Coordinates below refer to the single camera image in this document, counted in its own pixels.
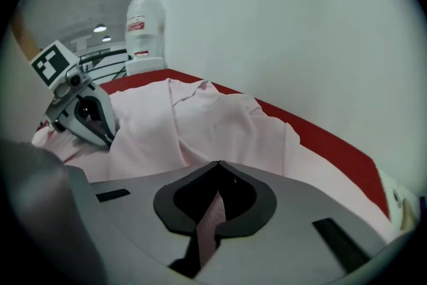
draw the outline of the ceiling light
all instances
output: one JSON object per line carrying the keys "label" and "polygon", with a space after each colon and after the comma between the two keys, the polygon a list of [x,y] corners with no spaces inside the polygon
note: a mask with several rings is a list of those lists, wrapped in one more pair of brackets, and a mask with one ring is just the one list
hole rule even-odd
{"label": "ceiling light", "polygon": [[95,26],[95,29],[93,29],[93,32],[102,32],[105,31],[107,27],[104,24],[98,24]]}

